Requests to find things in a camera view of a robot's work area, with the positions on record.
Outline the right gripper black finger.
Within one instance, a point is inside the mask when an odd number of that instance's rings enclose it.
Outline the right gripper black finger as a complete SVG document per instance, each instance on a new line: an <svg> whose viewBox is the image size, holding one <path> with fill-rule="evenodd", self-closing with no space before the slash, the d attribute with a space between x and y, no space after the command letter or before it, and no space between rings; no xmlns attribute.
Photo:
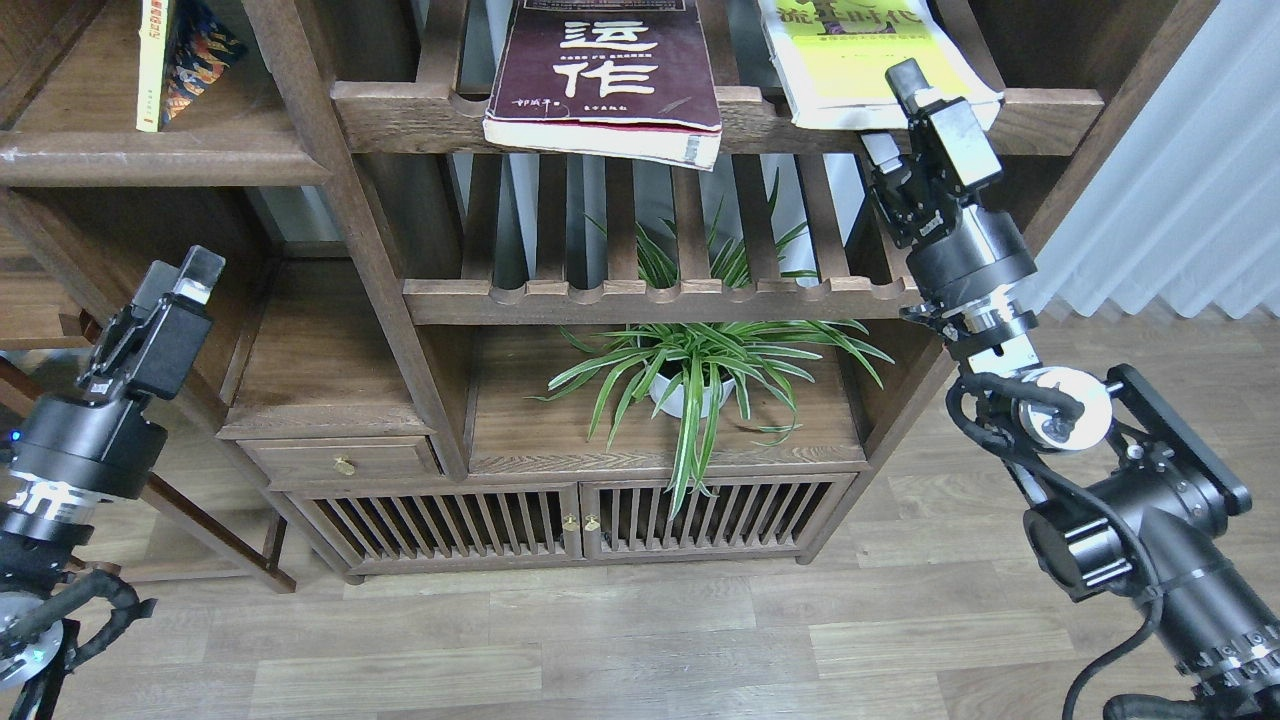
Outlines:
<svg viewBox="0 0 1280 720"><path fill-rule="evenodd" d="M901 154L888 132L860 135L874 167L872 193L900 249L951 234L951 196L938 136L933 129L911 129L909 138L911 149Z"/></svg>

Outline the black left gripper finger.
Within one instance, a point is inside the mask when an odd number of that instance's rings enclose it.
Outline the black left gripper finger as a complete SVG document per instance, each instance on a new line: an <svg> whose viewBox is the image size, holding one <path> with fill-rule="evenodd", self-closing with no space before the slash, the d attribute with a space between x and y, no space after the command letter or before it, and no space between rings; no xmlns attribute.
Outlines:
<svg viewBox="0 0 1280 720"><path fill-rule="evenodd" d="M109 398L178 396L212 327L206 304L224 265L204 246L191 247L179 268L152 263L100 334L79 387Z"/></svg>

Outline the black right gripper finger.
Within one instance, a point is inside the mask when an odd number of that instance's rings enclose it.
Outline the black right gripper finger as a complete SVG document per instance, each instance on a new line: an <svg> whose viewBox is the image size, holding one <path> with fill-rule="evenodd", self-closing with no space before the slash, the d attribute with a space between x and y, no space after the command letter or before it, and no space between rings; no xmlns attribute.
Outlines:
<svg viewBox="0 0 1280 720"><path fill-rule="evenodd" d="M1000 179L1004 168L968 100L942 97L913 58L888 68L884 78L908 118L911 149L928 176L956 196Z"/></svg>

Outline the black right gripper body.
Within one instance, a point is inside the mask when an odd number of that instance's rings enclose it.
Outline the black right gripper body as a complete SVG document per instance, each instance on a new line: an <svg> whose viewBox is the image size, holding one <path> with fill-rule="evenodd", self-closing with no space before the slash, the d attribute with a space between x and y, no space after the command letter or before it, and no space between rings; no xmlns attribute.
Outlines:
<svg viewBox="0 0 1280 720"><path fill-rule="evenodd" d="M1012 217L975 204L961 209L950 234L916 245L908 255L908 268L922 297L945 310L984 299L1000 286L1036 273L1034 259Z"/></svg>

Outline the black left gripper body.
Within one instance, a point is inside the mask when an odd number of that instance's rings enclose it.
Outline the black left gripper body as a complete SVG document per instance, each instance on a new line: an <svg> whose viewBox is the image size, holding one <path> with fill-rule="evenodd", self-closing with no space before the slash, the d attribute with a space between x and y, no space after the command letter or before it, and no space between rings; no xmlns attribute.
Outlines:
<svg viewBox="0 0 1280 720"><path fill-rule="evenodd" d="M91 404L44 395L18 428L8 470L27 480L138 498L168 438L143 409L124 397Z"/></svg>

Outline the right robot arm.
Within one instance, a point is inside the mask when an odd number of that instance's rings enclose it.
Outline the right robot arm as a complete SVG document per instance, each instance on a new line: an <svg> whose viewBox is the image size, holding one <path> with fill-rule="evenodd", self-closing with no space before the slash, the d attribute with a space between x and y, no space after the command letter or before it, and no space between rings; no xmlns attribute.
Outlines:
<svg viewBox="0 0 1280 720"><path fill-rule="evenodd" d="M868 195L922 293L902 318L929 327L957 363L948 415L1018 483L1027 538L1056 585L1075 602L1112 592L1143 616L1076 675L1062 716L1103 667L1157 635L1192 698L1117 694L1106 719L1275 719L1277 615L1215 546L1251 492L1134 366L1097 378L1039 360L1036 315L1012 297L1036 264L1012 218L980 204L1002 168L975 113L914 59L886 79L911 147L861 137Z"/></svg>

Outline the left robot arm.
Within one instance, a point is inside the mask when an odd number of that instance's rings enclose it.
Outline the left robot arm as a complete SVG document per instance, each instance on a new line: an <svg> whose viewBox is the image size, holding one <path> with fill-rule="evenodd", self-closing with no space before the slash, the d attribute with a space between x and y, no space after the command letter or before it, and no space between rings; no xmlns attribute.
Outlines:
<svg viewBox="0 0 1280 720"><path fill-rule="evenodd" d="M3 507L3 688L14 719L49 719L64 678L150 618L119 577L67 570L92 536L102 501L138 498L166 429L145 416L174 398L212 319L206 306L225 261L193 246L179 266L155 261L100 336L73 395L42 395L10 433L9 473L20 489Z"/></svg>

